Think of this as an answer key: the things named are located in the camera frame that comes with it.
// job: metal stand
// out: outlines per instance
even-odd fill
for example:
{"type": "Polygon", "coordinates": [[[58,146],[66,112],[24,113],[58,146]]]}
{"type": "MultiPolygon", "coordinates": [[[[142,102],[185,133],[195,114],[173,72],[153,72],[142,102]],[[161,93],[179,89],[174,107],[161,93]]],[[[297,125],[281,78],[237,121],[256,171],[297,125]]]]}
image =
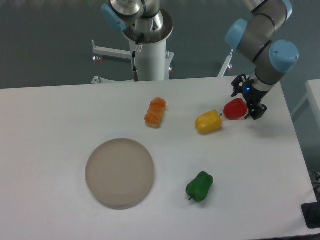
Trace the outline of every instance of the metal stand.
{"type": "MultiPolygon", "coordinates": [[[[107,47],[100,47],[96,46],[94,40],[92,40],[92,50],[94,53],[94,56],[92,57],[93,61],[98,62],[102,57],[113,57],[113,58],[120,58],[120,59],[127,59],[131,60],[132,55],[130,51],[124,51],[124,50],[118,50],[118,49],[112,49],[107,47]]],[[[170,80],[169,72],[173,70],[173,67],[171,66],[172,59],[174,58],[175,54],[170,51],[165,52],[165,73],[164,73],[164,80],[170,80]]],[[[101,81],[98,81],[98,76],[95,76],[92,80],[92,84],[98,84],[98,83],[110,83],[115,82],[113,80],[107,80],[104,78],[100,78],[101,81]]]]}
{"type": "Polygon", "coordinates": [[[230,63],[231,62],[231,59],[232,59],[232,53],[234,52],[234,50],[232,49],[230,54],[226,57],[223,65],[222,65],[222,68],[218,74],[218,77],[223,77],[226,73],[227,70],[231,70],[232,69],[232,64],[230,63]]]}

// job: plastic vegetable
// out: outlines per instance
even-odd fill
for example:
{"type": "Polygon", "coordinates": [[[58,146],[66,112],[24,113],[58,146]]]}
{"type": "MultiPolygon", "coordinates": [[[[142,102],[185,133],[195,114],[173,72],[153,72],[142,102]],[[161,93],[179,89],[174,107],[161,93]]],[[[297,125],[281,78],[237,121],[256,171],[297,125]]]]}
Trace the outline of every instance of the plastic vegetable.
{"type": "Polygon", "coordinates": [[[200,203],[208,196],[209,189],[214,183],[214,178],[202,171],[192,180],[185,188],[186,193],[190,196],[189,200],[193,199],[200,203]]]}
{"type": "Polygon", "coordinates": [[[217,110],[209,111],[195,121],[195,127],[201,134],[207,134],[220,129],[222,126],[222,119],[217,110]]]}
{"type": "Polygon", "coordinates": [[[247,114],[247,111],[247,104],[241,98],[232,100],[227,105],[225,105],[223,109],[224,115],[230,120],[238,119],[245,116],[247,114]]]}

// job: cable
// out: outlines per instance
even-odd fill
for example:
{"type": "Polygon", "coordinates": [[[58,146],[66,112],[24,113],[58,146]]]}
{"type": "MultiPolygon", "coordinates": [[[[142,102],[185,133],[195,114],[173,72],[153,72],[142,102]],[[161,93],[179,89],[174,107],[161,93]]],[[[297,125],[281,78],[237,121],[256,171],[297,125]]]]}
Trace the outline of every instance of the cable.
{"type": "Polygon", "coordinates": [[[135,42],[135,50],[132,51],[132,71],[133,71],[133,80],[139,82],[138,70],[136,67],[136,53],[138,51],[139,43],[144,39],[145,35],[140,33],[138,40],[135,42]]]}

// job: white table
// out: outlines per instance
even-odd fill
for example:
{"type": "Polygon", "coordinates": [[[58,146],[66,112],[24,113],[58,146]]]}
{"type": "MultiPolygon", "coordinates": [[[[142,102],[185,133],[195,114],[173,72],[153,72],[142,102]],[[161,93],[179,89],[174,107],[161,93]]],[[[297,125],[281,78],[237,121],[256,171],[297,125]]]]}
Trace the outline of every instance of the white table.
{"type": "Polygon", "coordinates": [[[3,240],[252,240],[320,233],[301,204],[316,201],[280,84],[259,120],[197,133],[198,116],[223,111],[234,77],[0,90],[0,238],[3,240]],[[167,111],[145,125],[150,101],[167,111]],[[153,156],[148,196],[127,210],[101,205],[85,167],[103,142],[130,138],[153,156]],[[214,177],[207,199],[187,184],[214,177]]]}
{"type": "Polygon", "coordinates": [[[320,128],[320,79],[309,80],[305,83],[306,94],[291,113],[292,121],[295,122],[300,115],[311,106],[315,120],[320,128]]]}

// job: beige plate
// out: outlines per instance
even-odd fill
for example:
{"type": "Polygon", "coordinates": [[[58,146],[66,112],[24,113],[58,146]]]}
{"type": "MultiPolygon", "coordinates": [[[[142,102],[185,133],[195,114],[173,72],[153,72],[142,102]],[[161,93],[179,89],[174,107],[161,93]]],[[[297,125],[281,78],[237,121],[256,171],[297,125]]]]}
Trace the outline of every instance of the beige plate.
{"type": "Polygon", "coordinates": [[[85,168],[85,180],[92,194],[115,209],[138,204],[148,194],[154,176],[154,162],[148,150],[126,138],[100,145],[85,168]]]}

